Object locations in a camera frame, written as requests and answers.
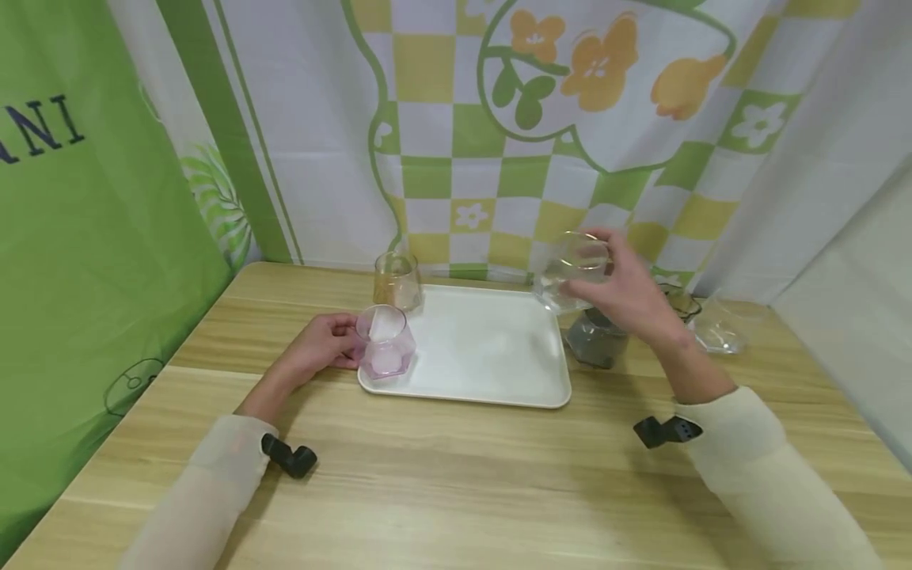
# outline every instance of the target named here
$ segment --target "green curtain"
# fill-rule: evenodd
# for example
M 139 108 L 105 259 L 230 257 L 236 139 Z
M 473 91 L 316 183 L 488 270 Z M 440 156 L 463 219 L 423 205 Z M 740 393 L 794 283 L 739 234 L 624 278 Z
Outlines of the green curtain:
M 0 3 L 0 566 L 229 267 L 104 0 Z

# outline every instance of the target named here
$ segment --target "clear glass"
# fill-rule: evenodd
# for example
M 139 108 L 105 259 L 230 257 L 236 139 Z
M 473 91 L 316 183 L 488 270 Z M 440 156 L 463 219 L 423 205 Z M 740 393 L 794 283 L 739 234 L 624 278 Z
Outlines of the clear glass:
M 374 305 L 358 316 L 355 330 L 361 340 L 355 357 L 369 377 L 398 376 L 409 369 L 415 356 L 415 338 L 401 309 Z
M 671 308 L 675 310 L 675 313 L 685 324 L 689 323 L 694 316 L 699 315 L 700 311 L 703 310 L 700 302 L 683 287 L 664 283 L 659 288 L 665 294 L 665 298 L 668 299 L 668 304 L 671 305 Z
M 414 255 L 387 252 L 374 262 L 374 303 L 403 311 L 421 306 L 421 280 Z
M 768 306 L 746 300 L 736 287 L 724 286 L 703 303 L 689 327 L 707 352 L 737 354 L 769 314 Z
M 594 235 L 564 232 L 552 245 L 544 269 L 535 275 L 532 292 L 558 315 L 589 308 L 591 305 L 585 301 L 562 295 L 560 286 L 569 279 L 605 281 L 609 259 L 608 246 Z

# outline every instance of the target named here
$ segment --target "left hand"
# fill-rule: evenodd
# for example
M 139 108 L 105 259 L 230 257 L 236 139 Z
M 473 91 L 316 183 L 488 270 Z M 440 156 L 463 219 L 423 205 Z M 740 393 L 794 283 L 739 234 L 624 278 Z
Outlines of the left hand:
M 326 367 L 357 369 L 358 361 L 352 356 L 359 342 L 357 321 L 349 313 L 315 316 L 270 367 L 270 372 L 288 376 L 300 386 Z

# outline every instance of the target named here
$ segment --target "hand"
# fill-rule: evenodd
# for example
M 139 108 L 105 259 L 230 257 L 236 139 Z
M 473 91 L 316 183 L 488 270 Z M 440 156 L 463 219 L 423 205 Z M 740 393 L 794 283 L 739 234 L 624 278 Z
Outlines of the hand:
M 315 316 L 267 374 L 288 376 L 300 386 L 326 367 L 357 369 L 358 361 L 353 358 L 359 342 L 355 332 L 357 321 L 356 316 L 348 313 Z
M 605 242 L 611 253 L 611 277 L 604 283 L 567 281 L 562 291 L 598 308 L 611 322 L 647 344 L 679 336 L 684 324 L 624 235 L 608 228 L 586 230 Z

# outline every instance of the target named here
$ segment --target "black wrist device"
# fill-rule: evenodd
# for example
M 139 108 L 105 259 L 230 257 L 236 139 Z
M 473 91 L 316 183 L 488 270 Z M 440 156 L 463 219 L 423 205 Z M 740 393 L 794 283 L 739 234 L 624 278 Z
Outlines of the black wrist device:
M 270 433 L 265 434 L 260 440 L 260 449 L 270 460 L 278 463 L 282 471 L 295 479 L 303 478 L 316 465 L 316 453 L 309 447 L 302 445 L 292 453 L 287 443 Z
M 671 420 L 665 423 L 659 423 L 655 416 L 649 416 L 637 422 L 633 431 L 637 433 L 643 445 L 652 450 L 669 441 L 684 443 L 693 440 L 703 433 L 703 428 L 679 416 L 672 416 Z

